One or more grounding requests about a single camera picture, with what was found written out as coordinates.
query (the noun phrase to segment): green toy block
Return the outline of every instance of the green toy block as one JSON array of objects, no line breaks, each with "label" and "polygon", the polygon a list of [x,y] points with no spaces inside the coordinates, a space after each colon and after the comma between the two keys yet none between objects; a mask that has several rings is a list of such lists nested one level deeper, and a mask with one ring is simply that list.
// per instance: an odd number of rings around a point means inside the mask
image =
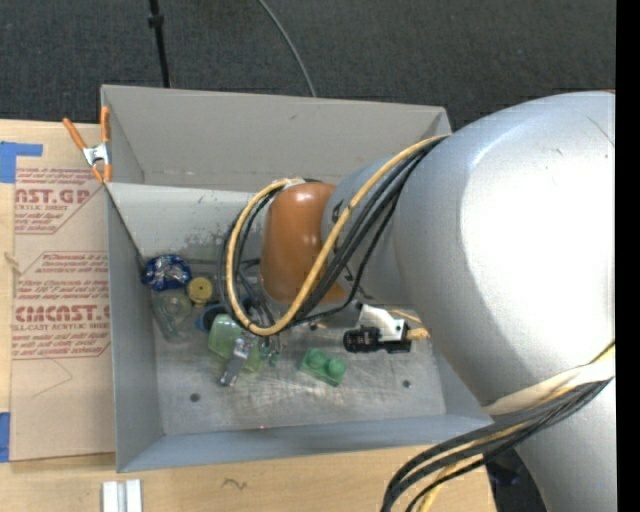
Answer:
[{"label": "green toy block", "polygon": [[299,370],[331,386],[337,386],[342,382],[347,365],[342,359],[330,358],[322,349],[311,348],[304,355]]},{"label": "green toy block", "polygon": [[[211,331],[209,331],[209,350],[225,361],[229,361],[233,357],[236,340],[243,336],[247,336],[247,333],[229,315],[218,315],[213,321]],[[257,372],[262,368],[263,363],[264,358],[260,354],[260,340],[256,339],[243,369]]]}]

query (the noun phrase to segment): white plastic piece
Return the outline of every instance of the white plastic piece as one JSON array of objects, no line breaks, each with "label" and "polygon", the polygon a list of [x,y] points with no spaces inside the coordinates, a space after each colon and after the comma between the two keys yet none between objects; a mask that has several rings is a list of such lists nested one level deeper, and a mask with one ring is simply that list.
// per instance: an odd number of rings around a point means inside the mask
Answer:
[{"label": "white plastic piece", "polygon": [[142,481],[104,482],[101,512],[142,512]]},{"label": "white plastic piece", "polygon": [[380,341],[396,341],[402,338],[405,320],[394,318],[386,309],[364,304],[358,323],[380,329]]}]

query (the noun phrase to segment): cable bundle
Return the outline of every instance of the cable bundle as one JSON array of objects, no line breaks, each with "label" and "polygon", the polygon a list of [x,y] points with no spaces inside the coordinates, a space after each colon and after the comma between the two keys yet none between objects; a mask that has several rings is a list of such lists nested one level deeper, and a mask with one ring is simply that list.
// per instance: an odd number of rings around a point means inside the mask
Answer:
[{"label": "cable bundle", "polygon": [[[222,301],[228,306],[228,310],[235,321],[254,334],[271,336],[300,323],[335,314],[346,307],[353,300],[357,292],[358,284],[366,263],[373,253],[375,245],[382,236],[385,227],[391,220],[406,180],[424,155],[445,137],[446,135],[431,137],[430,139],[414,144],[385,163],[367,180],[339,216],[289,310],[277,322],[270,320],[269,325],[259,325],[252,321],[238,300],[236,284],[241,282],[245,288],[250,286],[246,279],[242,279],[238,262],[241,261],[244,241],[246,241],[248,236],[251,223],[258,212],[277,192],[288,184],[291,184],[291,180],[278,181],[259,192],[234,222],[225,237],[221,257],[218,259],[218,282],[223,284],[225,288],[224,291],[221,291],[221,295],[223,295]],[[376,185],[379,185],[378,188],[368,195]],[[352,223],[349,232],[344,235],[343,243],[334,255],[322,278],[317,284],[314,284],[317,281],[322,266],[329,256],[329,252],[334,248],[338,236],[342,233],[345,224],[359,205],[362,205],[362,208],[359,211],[358,217]],[[358,246],[363,242],[369,230],[381,217],[382,221],[372,237],[363,261],[356,272],[348,299],[343,305],[331,311],[309,316],[310,312],[320,303],[324,295],[338,279],[340,273],[344,270]],[[256,294],[255,291],[250,290],[248,290],[248,293],[250,295]]]},{"label": "cable bundle", "polygon": [[440,485],[485,465],[532,435],[571,416],[593,400],[611,380],[608,378],[563,390],[541,405],[503,416],[492,425],[425,450],[400,468],[391,479],[381,512],[390,512],[393,504],[409,488],[439,471],[435,480],[422,489],[406,508],[406,512],[413,511],[425,497],[420,512],[426,512],[435,499],[434,491]]}]

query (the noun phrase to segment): dark gray floor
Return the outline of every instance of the dark gray floor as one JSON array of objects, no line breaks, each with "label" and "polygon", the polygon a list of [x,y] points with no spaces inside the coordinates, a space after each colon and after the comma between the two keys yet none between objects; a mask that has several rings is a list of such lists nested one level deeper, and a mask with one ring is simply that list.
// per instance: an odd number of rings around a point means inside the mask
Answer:
[{"label": "dark gray floor", "polygon": [[[616,87],[615,0],[267,3],[321,97],[441,105],[459,129],[530,98]],[[309,94],[256,0],[160,6],[174,87]],[[147,15],[145,1],[0,0],[0,118],[95,122],[101,84],[161,86]],[[526,472],[496,497],[500,512],[544,510]]]}]

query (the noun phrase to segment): yellow bottle cap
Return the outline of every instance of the yellow bottle cap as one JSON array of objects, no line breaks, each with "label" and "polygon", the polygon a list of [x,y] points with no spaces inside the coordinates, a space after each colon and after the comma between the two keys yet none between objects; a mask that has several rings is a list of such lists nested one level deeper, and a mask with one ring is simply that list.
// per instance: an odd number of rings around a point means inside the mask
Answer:
[{"label": "yellow bottle cap", "polygon": [[187,295],[196,306],[204,306],[213,295],[213,285],[206,277],[194,277],[187,285]]}]

